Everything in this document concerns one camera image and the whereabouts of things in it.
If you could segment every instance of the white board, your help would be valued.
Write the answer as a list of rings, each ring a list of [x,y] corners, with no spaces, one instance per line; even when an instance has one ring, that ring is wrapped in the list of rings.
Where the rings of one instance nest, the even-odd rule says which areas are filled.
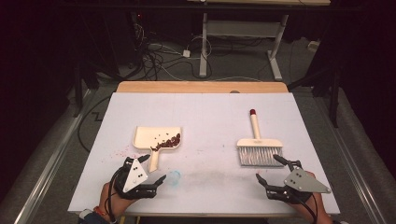
[[[104,183],[126,157],[149,150],[133,146],[136,126],[182,127],[181,144],[163,151],[159,169],[147,184],[167,175],[154,199],[142,199],[130,215],[256,217],[293,216],[294,210],[268,200],[255,174],[270,185],[284,186],[288,167],[242,167],[236,142],[253,138],[249,110],[255,109],[262,138],[283,143],[283,156],[330,186],[291,93],[114,93],[91,154],[78,182],[69,212],[99,204]],[[148,162],[143,163],[148,169]],[[339,214],[332,194],[323,194],[327,212]]]

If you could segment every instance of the desk leg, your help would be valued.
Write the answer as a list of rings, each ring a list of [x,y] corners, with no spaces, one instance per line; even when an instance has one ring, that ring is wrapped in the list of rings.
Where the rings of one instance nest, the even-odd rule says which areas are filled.
[[[206,66],[207,66],[207,49],[206,49],[206,38],[207,38],[207,13],[204,13],[204,19],[202,23],[202,49],[201,49],[201,63],[199,66],[199,77],[206,77]]]
[[[276,32],[276,39],[275,39],[275,44],[273,50],[268,50],[268,60],[270,61],[271,68],[274,74],[274,78],[276,81],[282,81],[282,75],[280,74],[279,66],[277,65],[276,62],[276,53],[277,49],[279,48],[280,41],[282,40],[282,35],[283,32],[285,31],[286,28],[286,22],[288,21],[289,15],[284,15],[282,17],[282,22],[279,24],[279,27]]]

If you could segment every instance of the white metal frame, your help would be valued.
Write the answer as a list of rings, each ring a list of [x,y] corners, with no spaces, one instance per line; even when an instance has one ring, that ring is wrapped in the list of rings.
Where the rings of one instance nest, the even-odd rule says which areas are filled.
[[[286,22],[289,15],[284,15],[281,22],[256,22],[256,21],[209,21],[207,13],[204,13],[202,29],[202,49],[200,61],[200,77],[206,77],[207,47],[206,38],[208,35],[232,35],[232,36],[255,36],[255,37],[275,37],[272,50],[267,51],[268,60],[271,65],[276,81],[282,81],[279,67],[276,62],[276,53],[285,31]]]

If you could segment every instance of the white desk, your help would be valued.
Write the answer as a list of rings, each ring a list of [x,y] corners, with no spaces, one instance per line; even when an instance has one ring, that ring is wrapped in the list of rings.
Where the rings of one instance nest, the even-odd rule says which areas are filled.
[[[221,89],[221,83],[207,84]],[[305,170],[314,172],[319,181],[330,186],[291,93],[116,92],[68,211],[78,213],[95,207],[103,184],[122,166],[125,158],[149,153],[132,145],[136,126],[180,126],[180,146],[161,152],[159,169],[150,173],[146,182],[153,183],[167,175],[158,187],[157,196],[134,203],[126,211],[127,215],[295,216],[294,210],[284,203],[268,200],[255,176],[260,173],[269,184],[283,186],[289,168],[240,166],[236,142],[253,138],[248,113],[251,108],[258,113],[262,138],[279,139],[284,144],[285,158],[300,160]],[[339,213],[332,194],[323,194],[323,201],[330,214]]]
[[[260,5],[283,5],[305,7],[328,6],[330,0],[206,0],[205,4],[228,3],[228,4],[260,4]],[[252,37],[274,37],[275,42],[272,50],[267,51],[268,61],[271,65],[276,81],[283,79],[276,61],[277,50],[282,40],[283,32],[289,15],[283,15],[280,22],[262,21],[215,21],[203,17],[202,48],[200,61],[200,77],[206,77],[207,66],[207,36],[208,35],[230,35],[230,36],[252,36]]]

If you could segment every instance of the brush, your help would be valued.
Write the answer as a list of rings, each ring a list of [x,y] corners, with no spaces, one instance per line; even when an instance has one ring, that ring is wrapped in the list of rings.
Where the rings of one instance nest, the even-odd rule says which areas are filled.
[[[250,121],[254,139],[240,139],[237,142],[239,158],[246,166],[283,166],[274,159],[274,154],[282,156],[282,143],[277,139],[261,139],[256,111],[250,110]]]

